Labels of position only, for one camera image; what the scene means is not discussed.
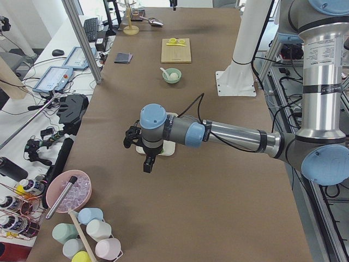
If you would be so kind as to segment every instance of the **black bottle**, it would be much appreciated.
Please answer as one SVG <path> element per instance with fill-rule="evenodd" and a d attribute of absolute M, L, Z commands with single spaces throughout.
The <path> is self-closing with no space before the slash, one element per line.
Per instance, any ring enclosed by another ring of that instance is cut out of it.
<path fill-rule="evenodd" d="M 0 157 L 0 174 L 10 177 L 17 182 L 20 182 L 28 176 L 27 171 L 6 157 Z"/>

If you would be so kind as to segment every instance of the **blue cup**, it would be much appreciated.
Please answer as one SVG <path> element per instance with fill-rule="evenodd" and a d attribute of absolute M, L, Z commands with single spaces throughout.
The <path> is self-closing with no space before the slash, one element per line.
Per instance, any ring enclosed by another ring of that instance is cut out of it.
<path fill-rule="evenodd" d="M 81 224 L 87 225 L 90 221 L 94 219 L 103 220 L 103 212 L 101 209 L 96 208 L 85 208 L 79 212 L 77 216 Z"/>

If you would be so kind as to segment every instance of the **wooden stand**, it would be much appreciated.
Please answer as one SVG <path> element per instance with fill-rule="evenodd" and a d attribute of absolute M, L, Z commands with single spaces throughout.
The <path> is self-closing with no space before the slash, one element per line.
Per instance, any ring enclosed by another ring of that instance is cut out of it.
<path fill-rule="evenodd" d="M 24 87 L 22 82 L 18 79 L 18 77 L 13 73 L 13 71 L 9 68 L 9 66 L 5 63 L 5 61 L 0 57 L 0 79 L 10 83 L 12 85 L 16 85 L 19 87 L 11 86 L 5 84 L 0 81 L 0 88 L 12 99 L 23 99 L 26 96 L 24 91 L 27 89 Z"/>

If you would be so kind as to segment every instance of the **brown table surface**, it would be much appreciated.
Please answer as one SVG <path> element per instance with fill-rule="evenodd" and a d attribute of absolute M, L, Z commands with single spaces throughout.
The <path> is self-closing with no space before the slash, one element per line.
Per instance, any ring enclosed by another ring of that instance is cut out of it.
<path fill-rule="evenodd" d="M 284 164 L 265 154 L 215 143 L 194 149 L 176 145 L 157 157 L 151 174 L 144 156 L 123 147 L 124 133 L 143 106 L 159 103 L 181 112 L 201 92 L 204 119 L 270 130 L 262 91 L 257 97 L 218 97 L 215 71 L 231 61 L 240 17 L 234 9 L 146 9 L 163 28 L 134 23 L 138 35 L 119 32 L 95 88 L 65 170 L 92 180 L 86 207 L 99 207 L 124 251 L 122 262 L 311 261 Z M 160 64 L 162 38 L 190 38 L 191 64 Z M 117 52 L 134 54 L 114 64 Z M 165 83 L 159 67 L 183 73 Z M 196 114 L 196 108 L 189 111 Z M 28 261 L 68 261 L 51 232 L 66 214 L 44 221 Z"/>

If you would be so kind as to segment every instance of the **white desk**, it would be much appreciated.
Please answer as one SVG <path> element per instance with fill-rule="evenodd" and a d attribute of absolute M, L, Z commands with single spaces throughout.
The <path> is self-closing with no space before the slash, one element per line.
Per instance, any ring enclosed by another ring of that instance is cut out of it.
<path fill-rule="evenodd" d="M 82 16 L 81 22 L 83 23 L 87 18 L 89 17 Z M 66 57 L 74 46 L 80 45 L 75 37 L 75 33 L 70 24 L 70 21 L 67 19 L 35 63 L 53 58 L 51 53 L 54 49 L 64 50 L 65 54 L 63 57 Z M 55 59 L 40 63 L 34 66 L 34 68 L 32 68 L 27 73 L 25 78 L 39 78 L 46 72 L 49 66 L 61 66 L 63 62 L 64 59 Z M 75 71 L 73 77 L 80 73 L 84 74 L 74 79 L 74 84 L 70 91 L 85 94 L 88 98 L 90 98 L 93 94 L 93 88 L 95 86 L 94 78 L 91 74 L 90 69 L 86 69 L 84 72 Z M 38 80 L 36 79 L 29 79 L 25 84 L 33 87 L 37 81 Z M 35 102 L 33 97 L 28 94 L 23 100 L 9 99 L 6 105 L 3 107 L 3 110 L 11 112 L 12 114 L 18 114 L 21 112 L 26 112 L 27 107 L 34 104 Z M 48 126 L 55 127 L 56 131 L 58 131 L 58 128 L 62 129 L 63 125 L 58 124 L 59 117 L 56 116 L 55 110 L 57 109 L 52 108 L 45 110 L 48 114 L 52 114 L 52 116 L 50 116 L 50 120 L 45 117 L 43 113 L 41 113 L 24 130 L 22 130 L 16 137 L 14 137 L 11 142 L 9 142 L 3 149 L 0 150 L 0 156 L 9 158 L 11 161 L 27 170 L 29 174 L 28 178 L 35 178 L 39 174 L 45 174 L 49 168 L 48 166 L 44 166 L 40 162 L 32 163 L 30 161 L 24 160 L 23 152 L 28 139 L 33 135 L 35 135 L 37 138 L 40 138 L 41 130 L 46 129 Z M 3 111 L 0 111 L 0 144 L 2 144 L 8 137 L 10 137 L 12 133 L 14 133 L 14 131 L 16 131 L 20 126 L 22 126 L 32 115 L 35 114 L 35 112 L 36 111 L 30 111 L 22 115 L 10 115 Z M 39 155 L 41 156 L 41 158 L 49 159 L 54 164 L 58 152 L 62 147 L 63 141 L 64 139 L 61 138 L 59 141 L 54 143 L 49 150 L 42 147 L 39 150 Z M 16 184 L 14 180 L 3 176 L 0 177 L 0 182 L 10 187 L 13 187 Z M 14 193 L 0 185 L 0 195 L 8 194 L 13 195 Z M 30 241 L 0 238 L 0 241 L 17 243 L 24 246 L 33 246 L 35 238 L 31 239 Z"/>

